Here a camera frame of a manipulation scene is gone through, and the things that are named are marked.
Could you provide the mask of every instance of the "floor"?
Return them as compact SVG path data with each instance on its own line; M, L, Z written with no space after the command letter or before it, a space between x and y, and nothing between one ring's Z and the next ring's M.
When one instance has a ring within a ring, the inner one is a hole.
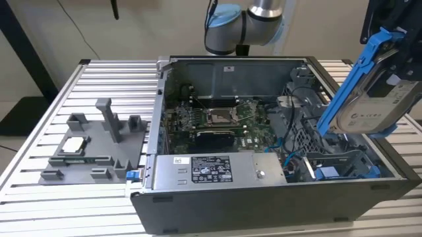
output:
M0 102L0 120L6 115L7 111L13 108L15 102ZM0 145L18 150L25 142L26 137L5 137L0 136ZM6 168L7 163L14 157L15 152L0 148L0 174Z

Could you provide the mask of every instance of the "aluminum extrusion table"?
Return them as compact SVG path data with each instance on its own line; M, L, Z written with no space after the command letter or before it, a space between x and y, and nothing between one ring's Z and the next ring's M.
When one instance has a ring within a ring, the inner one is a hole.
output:
M320 60L337 83L351 66L340 60ZM40 186L40 171L66 131L70 113L100 120L96 98L112 98L120 119L140 115L150 120L156 88L154 61L90 61L78 65L38 125L0 177L1 236L137 236L146 237L125 184ZM422 175L422 128L405 115L387 138L404 160ZM148 135L142 152L146 150ZM377 204L355 221L202 233L194 236L422 236L422 186L401 199Z

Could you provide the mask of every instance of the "black stand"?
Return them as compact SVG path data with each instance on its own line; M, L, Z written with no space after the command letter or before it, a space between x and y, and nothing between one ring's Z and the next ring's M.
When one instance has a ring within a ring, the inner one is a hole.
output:
M6 0L0 0L0 29L44 96L21 98L0 122L0 135L26 136L57 95L57 88Z
M28 136L48 106L41 96L22 97L0 122L0 135Z
M249 45L236 45L236 56L248 56L249 55Z

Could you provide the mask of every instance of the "white wall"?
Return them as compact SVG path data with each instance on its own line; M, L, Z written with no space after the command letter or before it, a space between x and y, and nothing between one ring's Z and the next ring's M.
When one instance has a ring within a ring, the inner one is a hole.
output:
M56 0L9 0L40 58L58 86L81 58L94 54ZM202 25L208 0L118 0L113 19L108 0L60 0L101 59L156 59L160 55L204 55ZM220 0L247 7L248 0ZM252 55L271 55L255 46Z
M0 102L41 95L17 55L0 31Z
M46 70L60 87L80 59L94 59L56 0L7 0ZM101 59L156 59L202 55L208 0L118 0L120 20L108 0L60 0ZM220 0L245 9L251 0ZM299 0L283 55L355 59L367 0ZM251 55L272 47L252 46Z
M355 61L368 0L297 0L283 55Z

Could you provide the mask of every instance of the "power supply label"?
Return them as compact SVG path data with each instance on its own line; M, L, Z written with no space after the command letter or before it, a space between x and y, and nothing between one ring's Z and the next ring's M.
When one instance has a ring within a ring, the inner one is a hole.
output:
M194 184L232 182L228 156L192 157L190 168Z

